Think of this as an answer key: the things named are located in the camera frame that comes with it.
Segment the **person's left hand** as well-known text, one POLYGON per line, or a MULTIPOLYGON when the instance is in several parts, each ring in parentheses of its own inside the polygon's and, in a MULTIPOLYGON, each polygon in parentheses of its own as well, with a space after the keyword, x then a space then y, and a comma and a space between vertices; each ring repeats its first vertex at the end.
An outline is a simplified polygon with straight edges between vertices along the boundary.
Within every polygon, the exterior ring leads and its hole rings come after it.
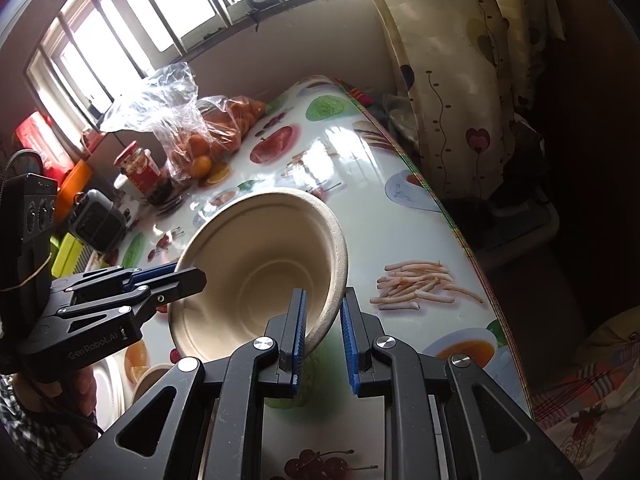
POLYGON ((72 408, 82 416, 89 416, 96 408, 96 380, 91 367, 75 370, 62 382, 43 384, 25 374, 15 374, 13 389, 17 400, 32 412, 43 412, 47 409, 46 401, 63 398, 70 401, 72 408))

